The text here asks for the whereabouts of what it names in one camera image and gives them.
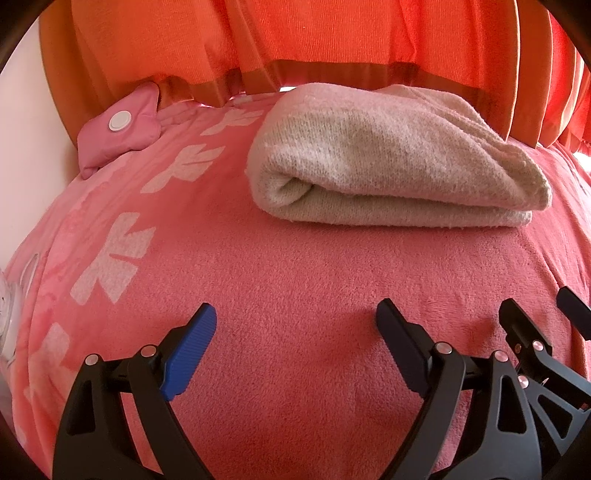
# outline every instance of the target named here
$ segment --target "curtain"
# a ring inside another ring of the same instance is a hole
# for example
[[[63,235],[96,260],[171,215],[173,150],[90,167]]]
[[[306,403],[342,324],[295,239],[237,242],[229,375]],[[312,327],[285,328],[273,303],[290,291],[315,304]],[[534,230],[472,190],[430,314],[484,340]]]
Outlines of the curtain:
[[[308,82],[464,97],[503,138],[591,139],[589,71],[537,0],[56,0],[41,52],[73,140],[152,80],[160,107]]]

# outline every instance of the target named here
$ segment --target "pink pouch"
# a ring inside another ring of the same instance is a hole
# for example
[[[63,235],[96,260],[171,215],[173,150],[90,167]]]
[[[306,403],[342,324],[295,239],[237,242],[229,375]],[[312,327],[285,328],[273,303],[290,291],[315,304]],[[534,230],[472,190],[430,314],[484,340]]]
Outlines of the pink pouch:
[[[159,139],[159,95],[155,83],[143,83],[82,127],[78,133],[78,163],[84,180],[120,155],[143,150]]]

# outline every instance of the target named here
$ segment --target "folded blanket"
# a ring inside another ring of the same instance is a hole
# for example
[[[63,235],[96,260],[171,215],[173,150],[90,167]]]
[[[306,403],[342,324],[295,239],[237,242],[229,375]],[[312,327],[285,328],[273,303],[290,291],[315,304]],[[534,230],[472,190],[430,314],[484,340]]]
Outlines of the folded blanket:
[[[551,203],[526,153],[462,98],[313,83],[265,118],[246,174],[279,218],[341,225],[522,226]]]

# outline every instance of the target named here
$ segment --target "white wall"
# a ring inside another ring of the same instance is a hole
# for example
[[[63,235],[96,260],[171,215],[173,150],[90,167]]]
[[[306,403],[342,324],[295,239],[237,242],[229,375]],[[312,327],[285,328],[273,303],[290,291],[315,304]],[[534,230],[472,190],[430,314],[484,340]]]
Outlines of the white wall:
[[[56,112],[36,22],[0,74],[0,269],[77,174]]]

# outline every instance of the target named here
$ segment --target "blue rubber pad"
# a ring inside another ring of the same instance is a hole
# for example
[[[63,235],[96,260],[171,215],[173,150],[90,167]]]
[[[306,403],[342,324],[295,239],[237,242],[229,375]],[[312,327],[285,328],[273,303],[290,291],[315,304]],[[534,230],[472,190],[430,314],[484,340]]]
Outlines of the blue rubber pad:
[[[160,387],[167,401],[183,393],[195,373],[205,350],[216,331],[216,309],[204,304],[186,326],[177,349],[164,364],[164,380]]]

